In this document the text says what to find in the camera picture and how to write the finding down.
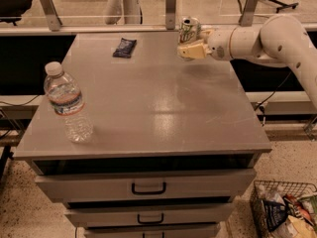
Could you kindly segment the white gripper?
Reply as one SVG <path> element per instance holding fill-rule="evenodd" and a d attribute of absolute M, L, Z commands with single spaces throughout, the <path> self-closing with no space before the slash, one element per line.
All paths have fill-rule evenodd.
<path fill-rule="evenodd" d="M 179 45 L 177 54 L 186 60 L 205 59 L 211 55 L 215 60 L 230 60 L 231 30 L 202 30 L 199 38 L 202 40 Z"/>

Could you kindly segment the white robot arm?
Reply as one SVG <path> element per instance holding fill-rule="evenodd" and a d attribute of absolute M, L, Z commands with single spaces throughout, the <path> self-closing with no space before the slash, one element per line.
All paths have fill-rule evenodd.
<path fill-rule="evenodd" d="M 215 60 L 287 66 L 317 107 L 317 49 L 306 29 L 291 15 L 277 14 L 250 27 L 209 28 L 197 40 L 179 44 L 177 54 L 187 60 L 211 56 Z"/>

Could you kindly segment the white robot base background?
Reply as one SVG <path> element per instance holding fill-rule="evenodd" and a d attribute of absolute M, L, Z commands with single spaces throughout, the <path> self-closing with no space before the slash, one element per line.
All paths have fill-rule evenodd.
<path fill-rule="evenodd" d="M 105 23 L 114 25 L 124 18 L 128 25 L 143 23 L 140 0 L 107 0 L 105 9 Z"/>

